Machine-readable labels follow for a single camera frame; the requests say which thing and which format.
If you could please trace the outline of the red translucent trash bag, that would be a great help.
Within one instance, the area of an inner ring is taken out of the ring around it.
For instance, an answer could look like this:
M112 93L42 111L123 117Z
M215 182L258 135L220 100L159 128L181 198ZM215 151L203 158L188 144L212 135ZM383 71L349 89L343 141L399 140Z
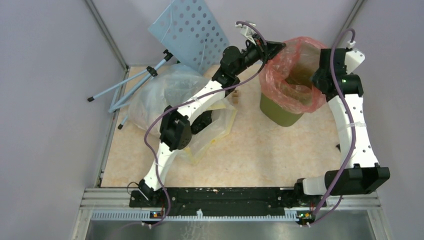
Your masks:
M284 41L286 46L267 62L259 74L261 92L293 114L313 113L326 103L325 95L312 83L322 49L328 47L311 37Z

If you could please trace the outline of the green mesh trash bin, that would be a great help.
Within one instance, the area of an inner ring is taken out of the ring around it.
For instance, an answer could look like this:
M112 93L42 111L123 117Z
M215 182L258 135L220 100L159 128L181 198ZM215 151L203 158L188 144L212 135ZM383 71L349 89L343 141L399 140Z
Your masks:
M269 61L259 75L260 110L279 126L289 127L319 109L325 97L311 82L318 67L316 59Z

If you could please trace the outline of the large translucent white plastic bag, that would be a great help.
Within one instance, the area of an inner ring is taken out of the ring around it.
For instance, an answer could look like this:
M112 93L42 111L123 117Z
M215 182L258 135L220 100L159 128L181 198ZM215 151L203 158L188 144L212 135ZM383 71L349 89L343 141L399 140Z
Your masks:
M176 106L199 92L209 79L183 64L174 64L145 83L136 92L128 108L129 120L142 130L157 119L167 106ZM226 99L211 105L211 123L193 135L178 157L198 163L210 146L226 137L232 129L236 108Z

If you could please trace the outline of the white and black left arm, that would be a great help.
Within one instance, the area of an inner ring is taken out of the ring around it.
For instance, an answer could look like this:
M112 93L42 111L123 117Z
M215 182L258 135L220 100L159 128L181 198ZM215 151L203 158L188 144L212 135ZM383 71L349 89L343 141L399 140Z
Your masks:
M163 113L153 121L160 123L159 146L153 150L154 162L146 176L138 184L141 200L149 207L160 202L160 191L164 191L166 175L180 150L188 146L194 132L192 125L207 109L223 100L235 88L243 85L239 74L254 63L262 61L265 65L276 57L286 43L263 40L257 33L247 40L246 48L228 46L223 50L220 66L207 84L187 101L176 106L167 106Z

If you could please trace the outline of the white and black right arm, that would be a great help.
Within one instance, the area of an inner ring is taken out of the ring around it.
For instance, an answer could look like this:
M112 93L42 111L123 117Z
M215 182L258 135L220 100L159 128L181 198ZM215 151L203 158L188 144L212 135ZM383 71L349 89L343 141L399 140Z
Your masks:
M331 49L321 49L319 67L310 79L325 95L338 131L343 171L330 195L367 195L390 178L390 170L380 166L373 152L364 118L361 78L353 73L365 55L357 48L337 48L333 60L330 57Z

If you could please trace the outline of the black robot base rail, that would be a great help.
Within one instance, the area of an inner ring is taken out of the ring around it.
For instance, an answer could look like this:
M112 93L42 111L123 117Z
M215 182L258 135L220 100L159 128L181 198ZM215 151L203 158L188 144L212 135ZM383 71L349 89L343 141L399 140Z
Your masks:
M306 195L299 183L294 187L168 187L153 191L144 180L130 192L131 208L153 208L168 217L282 216L286 209L318 204L320 197Z

